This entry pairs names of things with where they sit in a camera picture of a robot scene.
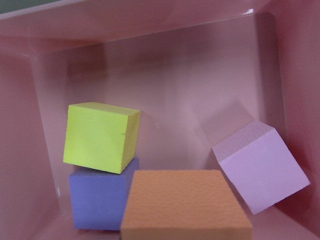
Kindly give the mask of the pink plastic bin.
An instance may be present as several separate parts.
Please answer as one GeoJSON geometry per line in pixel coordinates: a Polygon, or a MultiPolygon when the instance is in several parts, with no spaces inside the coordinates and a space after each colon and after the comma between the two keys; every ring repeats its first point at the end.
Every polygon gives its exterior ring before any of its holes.
{"type": "Polygon", "coordinates": [[[76,230],[63,163],[68,106],[141,110],[143,169],[218,169],[212,146],[273,126],[310,185],[259,214],[255,240],[320,237],[317,0],[63,0],[0,16],[0,237],[76,230]]]}

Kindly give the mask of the orange foam block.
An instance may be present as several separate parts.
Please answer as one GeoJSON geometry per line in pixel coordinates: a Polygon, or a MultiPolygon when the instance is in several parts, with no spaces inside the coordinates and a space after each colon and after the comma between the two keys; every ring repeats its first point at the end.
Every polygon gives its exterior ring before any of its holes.
{"type": "Polygon", "coordinates": [[[137,170],[123,240],[250,240],[253,226],[219,170],[137,170]]]}

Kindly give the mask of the yellow foam block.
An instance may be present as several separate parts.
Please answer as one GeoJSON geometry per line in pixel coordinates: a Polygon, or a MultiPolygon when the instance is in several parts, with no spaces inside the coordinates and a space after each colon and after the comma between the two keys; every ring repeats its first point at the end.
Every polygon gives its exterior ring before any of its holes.
{"type": "Polygon", "coordinates": [[[71,104],[63,162],[121,174],[136,154],[141,111],[99,102],[71,104]]]}

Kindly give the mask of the pink foam block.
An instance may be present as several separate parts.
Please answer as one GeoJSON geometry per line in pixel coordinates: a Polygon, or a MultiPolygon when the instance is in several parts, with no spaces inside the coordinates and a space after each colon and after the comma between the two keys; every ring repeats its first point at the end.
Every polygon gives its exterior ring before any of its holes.
{"type": "Polygon", "coordinates": [[[310,185],[277,130],[260,121],[245,125],[212,150],[253,214],[310,185]]]}

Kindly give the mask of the purple foam block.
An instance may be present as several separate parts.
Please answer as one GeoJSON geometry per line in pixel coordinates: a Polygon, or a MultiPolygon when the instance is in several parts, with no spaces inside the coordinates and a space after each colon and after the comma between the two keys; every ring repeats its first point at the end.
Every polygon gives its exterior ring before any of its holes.
{"type": "Polygon", "coordinates": [[[69,176],[73,222],[76,229],[119,231],[133,176],[134,158],[122,173],[82,167],[69,176]]]}

